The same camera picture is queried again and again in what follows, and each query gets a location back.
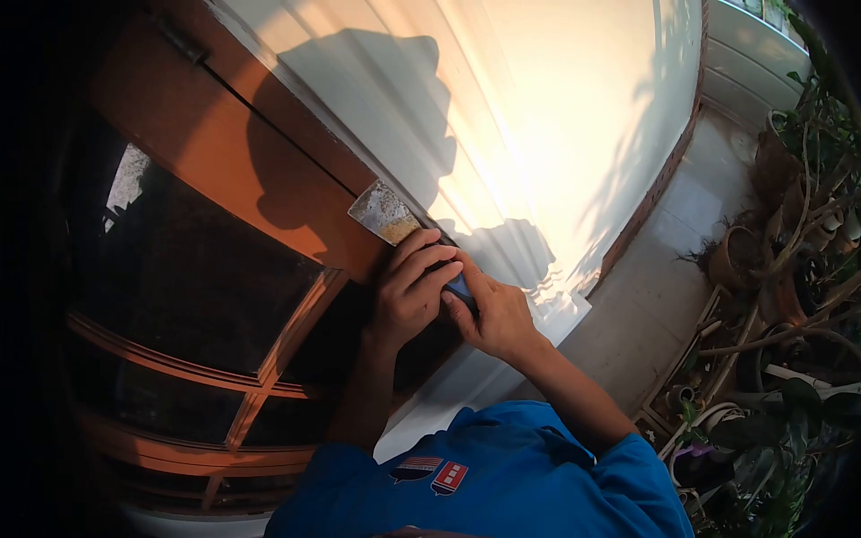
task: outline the clay pot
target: clay pot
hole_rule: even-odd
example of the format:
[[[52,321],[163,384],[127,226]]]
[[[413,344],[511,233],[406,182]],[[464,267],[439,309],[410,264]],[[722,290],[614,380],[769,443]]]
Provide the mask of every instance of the clay pot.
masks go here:
[[[838,209],[833,215],[822,221],[822,229],[826,232],[836,232],[843,226],[843,210]]]
[[[732,226],[724,232],[721,243],[709,260],[709,280],[712,284],[720,284],[729,290],[755,288],[758,283],[747,275],[741,275],[736,269],[737,263],[733,264],[730,260],[730,241],[741,242],[745,248],[754,249],[761,254],[759,241],[753,232],[742,226]]]
[[[784,207],[781,206],[777,208],[777,211],[774,212],[765,224],[765,233],[763,233],[762,239],[762,251],[765,256],[765,263],[763,265],[765,267],[768,267],[772,262],[774,262],[774,251],[771,249],[771,245],[777,241],[777,238],[780,237],[780,234],[785,229]]]
[[[856,210],[850,209],[831,246],[840,254],[849,254],[858,248],[859,239],[861,239],[861,223],[858,222]]]
[[[847,211],[846,222],[843,224],[843,232],[846,238],[851,241],[858,241],[861,238],[861,221],[858,220],[858,210],[856,208]]]
[[[796,176],[795,180],[786,189],[784,197],[784,227],[787,230],[794,231],[798,226],[798,220],[802,217],[804,210],[804,194],[807,192],[807,184],[804,180],[804,175]],[[819,251],[825,250],[825,247],[836,237],[836,231],[843,224],[843,211],[838,210],[827,219],[823,226],[814,229],[805,236],[804,240],[813,245]]]
[[[781,271],[775,279],[771,301],[773,321],[784,321],[793,325],[800,325],[807,321],[808,316],[798,301],[795,278],[791,268]]]
[[[687,385],[676,385],[666,394],[666,406],[676,413],[684,412],[684,402],[694,401],[696,393]]]
[[[789,183],[804,172],[804,165],[792,155],[774,128],[773,118],[785,115],[772,110],[765,120],[765,130],[759,134],[759,147],[751,173],[751,184],[756,196],[768,211],[777,211],[784,202]]]
[[[831,242],[831,246],[840,254],[849,254],[858,248],[858,241],[852,241],[843,232],[838,230],[837,235]]]
[[[804,174],[797,174],[786,188],[784,196],[784,224],[787,229],[795,230],[798,220],[802,217],[806,192],[807,182]]]
[[[792,324],[780,323],[774,324],[765,329],[759,335],[757,340],[769,337],[780,332],[792,329]],[[765,366],[762,362],[762,356],[765,352],[771,353],[774,359],[781,358],[779,344],[765,346],[763,348],[749,349],[742,351],[739,354],[738,361],[735,363],[735,385],[744,393],[765,393],[776,390],[780,387],[781,380],[771,374],[766,374],[763,370]]]

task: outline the white wall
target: white wall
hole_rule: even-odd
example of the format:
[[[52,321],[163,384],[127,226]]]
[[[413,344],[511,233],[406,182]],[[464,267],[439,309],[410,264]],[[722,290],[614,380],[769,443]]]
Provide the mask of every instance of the white wall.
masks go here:
[[[794,108],[810,73],[803,48],[759,18],[723,0],[709,2],[703,99],[753,133],[772,109]]]
[[[699,0],[217,0],[380,177],[558,343],[691,114]],[[522,377],[462,349],[390,422],[385,460]]]

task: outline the wooden trim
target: wooden trim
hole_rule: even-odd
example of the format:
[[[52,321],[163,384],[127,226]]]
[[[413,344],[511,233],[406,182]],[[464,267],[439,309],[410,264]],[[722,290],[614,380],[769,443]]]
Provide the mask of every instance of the wooden trim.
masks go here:
[[[106,55],[90,101],[177,178],[326,267],[368,282],[392,249],[347,214],[351,192],[192,65],[143,13]]]
[[[228,450],[236,452],[242,446],[242,441],[248,435],[251,423],[257,418],[257,414],[260,412],[260,408],[263,407],[263,402],[265,401],[265,394],[247,393],[245,395],[242,405],[239,406],[239,411],[233,419],[233,424],[231,424],[230,430],[227,432],[225,445]]]
[[[277,383],[308,332],[349,279],[344,271],[326,269],[311,286],[257,371],[257,379],[264,389],[269,389]]]
[[[158,353],[115,335],[79,312],[70,312],[66,316],[66,324],[78,335],[109,353],[162,374],[180,377],[202,385],[218,386],[243,393],[270,394],[283,398],[316,399],[325,395],[325,391],[318,388],[306,389],[303,386],[286,383],[276,383],[263,388],[257,378],[222,372]]]
[[[201,503],[201,508],[204,511],[209,511],[212,508],[213,500],[215,499],[215,493],[218,491],[219,486],[221,485],[221,475],[214,474],[209,477],[209,483],[207,484],[207,490],[203,494],[203,502]]]
[[[220,445],[177,442],[78,411],[77,421],[93,447],[120,461],[166,473],[194,476],[271,476],[301,473],[314,446],[230,452]]]
[[[207,50],[206,65],[356,197],[376,180],[348,147],[227,30],[202,0],[149,0]]]

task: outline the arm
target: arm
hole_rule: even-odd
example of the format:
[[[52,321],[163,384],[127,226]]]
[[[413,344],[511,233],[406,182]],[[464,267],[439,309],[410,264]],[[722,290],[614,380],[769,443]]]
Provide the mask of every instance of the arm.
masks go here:
[[[629,433],[639,430],[600,386],[568,361],[532,323],[526,296],[485,275],[462,250],[463,277],[475,297],[479,318],[449,292],[443,301],[464,340],[488,355],[508,362],[541,391],[562,423],[591,450],[601,455]]]
[[[377,294],[374,320],[362,331],[362,347],[327,441],[347,442],[368,454],[380,440],[392,405],[394,363],[398,351],[439,313],[440,292],[457,276],[461,262],[448,263],[424,275],[436,262],[451,259],[457,249],[436,244],[439,230],[417,230],[395,250]]]

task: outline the shirt logo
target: shirt logo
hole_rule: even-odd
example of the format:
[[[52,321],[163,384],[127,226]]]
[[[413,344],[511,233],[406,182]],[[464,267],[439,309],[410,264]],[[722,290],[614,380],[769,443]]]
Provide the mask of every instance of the shirt logo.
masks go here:
[[[430,488],[436,495],[451,495],[457,491],[457,486],[461,484],[467,470],[469,470],[469,467],[448,461],[443,466],[443,470],[430,483]]]
[[[442,462],[443,458],[414,456],[403,460],[388,475],[394,479],[395,484],[402,480],[421,480],[431,476]]]

